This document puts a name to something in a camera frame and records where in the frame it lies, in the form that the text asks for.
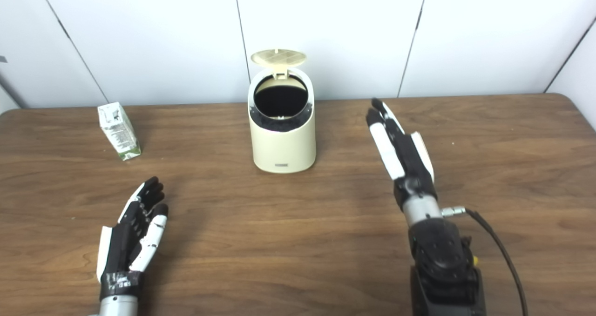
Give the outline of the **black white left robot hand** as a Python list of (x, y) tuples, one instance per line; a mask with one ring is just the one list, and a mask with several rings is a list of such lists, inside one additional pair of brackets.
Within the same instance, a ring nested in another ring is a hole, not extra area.
[(164, 234), (169, 207), (157, 176), (143, 182), (130, 196), (113, 227), (102, 227), (96, 266), (99, 299), (139, 298), (145, 272)]

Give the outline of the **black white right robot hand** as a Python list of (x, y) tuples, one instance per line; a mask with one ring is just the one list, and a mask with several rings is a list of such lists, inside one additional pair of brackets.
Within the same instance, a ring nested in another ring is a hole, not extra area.
[(393, 180), (393, 193), (400, 209), (411, 199), (432, 196), (434, 169), (419, 132), (406, 133), (389, 106), (371, 99), (366, 122), (385, 168)]

